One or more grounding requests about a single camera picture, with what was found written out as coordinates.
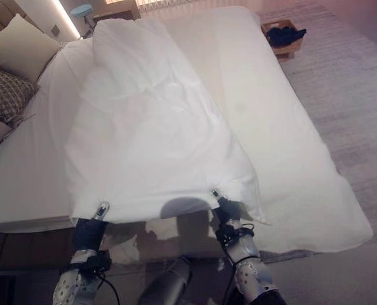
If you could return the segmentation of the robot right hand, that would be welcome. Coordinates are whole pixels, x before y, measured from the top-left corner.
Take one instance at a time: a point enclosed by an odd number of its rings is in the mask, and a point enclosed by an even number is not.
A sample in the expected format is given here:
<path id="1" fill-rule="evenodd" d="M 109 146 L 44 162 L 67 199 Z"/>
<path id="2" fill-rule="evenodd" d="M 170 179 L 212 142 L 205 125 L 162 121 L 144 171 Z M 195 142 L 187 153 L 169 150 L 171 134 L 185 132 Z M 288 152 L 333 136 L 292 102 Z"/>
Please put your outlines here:
<path id="1" fill-rule="evenodd" d="M 219 206 L 214 211 L 221 226 L 226 225 L 231 220 L 239 221 L 241 219 L 239 203 L 221 196 L 217 189 L 211 190 L 210 193 L 218 202 Z"/>

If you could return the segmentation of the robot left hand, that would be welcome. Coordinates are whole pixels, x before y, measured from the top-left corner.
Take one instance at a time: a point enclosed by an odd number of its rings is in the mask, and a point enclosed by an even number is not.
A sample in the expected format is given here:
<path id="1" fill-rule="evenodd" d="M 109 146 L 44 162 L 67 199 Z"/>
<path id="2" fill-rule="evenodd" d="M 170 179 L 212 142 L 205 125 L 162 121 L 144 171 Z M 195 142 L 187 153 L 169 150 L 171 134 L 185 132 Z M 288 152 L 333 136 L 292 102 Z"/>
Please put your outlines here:
<path id="1" fill-rule="evenodd" d="M 105 216 L 109 208 L 109 202 L 102 201 L 91 219 L 78 219 L 72 236 L 72 245 L 75 252 L 78 250 L 99 250 L 108 225 Z"/>

